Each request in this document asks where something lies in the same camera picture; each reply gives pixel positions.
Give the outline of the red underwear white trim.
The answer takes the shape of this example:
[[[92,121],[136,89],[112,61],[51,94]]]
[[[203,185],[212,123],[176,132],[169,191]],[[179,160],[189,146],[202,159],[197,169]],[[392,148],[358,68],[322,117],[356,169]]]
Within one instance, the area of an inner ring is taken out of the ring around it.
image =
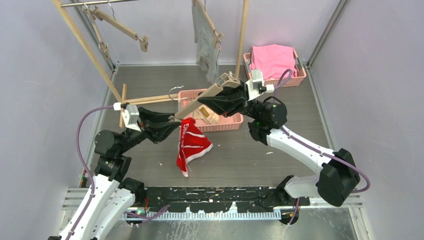
[[[191,117],[181,121],[176,165],[186,178],[189,176],[189,162],[202,157],[213,148],[213,144],[195,123],[196,120]]]

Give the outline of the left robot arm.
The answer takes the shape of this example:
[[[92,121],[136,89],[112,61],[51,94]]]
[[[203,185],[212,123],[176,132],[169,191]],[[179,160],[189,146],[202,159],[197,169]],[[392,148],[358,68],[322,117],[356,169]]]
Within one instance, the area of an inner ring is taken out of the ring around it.
[[[69,223],[51,240],[103,240],[128,208],[141,206],[147,197],[143,182],[126,177],[132,159],[125,152],[144,140],[158,144],[181,125],[174,113],[120,102],[114,110],[121,111],[125,129],[97,133],[99,159],[94,172],[87,171],[90,186]]]

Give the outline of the beige underwear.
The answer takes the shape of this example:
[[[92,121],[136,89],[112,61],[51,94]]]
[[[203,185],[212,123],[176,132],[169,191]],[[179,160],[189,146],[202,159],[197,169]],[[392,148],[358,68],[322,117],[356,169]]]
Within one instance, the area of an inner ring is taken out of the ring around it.
[[[220,122],[220,116],[206,105],[201,105],[193,113],[195,120],[203,120],[207,125],[216,125]]]

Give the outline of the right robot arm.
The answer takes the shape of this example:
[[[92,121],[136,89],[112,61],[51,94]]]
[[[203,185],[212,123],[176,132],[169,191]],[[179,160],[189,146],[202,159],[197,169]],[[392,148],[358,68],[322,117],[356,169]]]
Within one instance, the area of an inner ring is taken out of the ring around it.
[[[263,80],[248,80],[237,87],[224,86],[216,94],[208,88],[177,113],[154,113],[153,122],[165,128],[159,133],[160,137],[180,127],[180,139],[184,140],[196,136],[189,131],[194,122],[186,113],[199,105],[205,105],[224,117],[248,116],[252,118],[248,124],[249,133],[255,141],[286,152],[315,172],[314,176],[286,177],[277,192],[281,204],[288,206],[298,198],[319,195],[330,205],[340,207],[350,194],[357,191],[364,175],[356,168],[349,151],[332,151],[290,131],[286,127],[285,104],[273,95],[263,101],[258,99],[264,93],[271,94],[274,89],[272,84],[267,85]]]

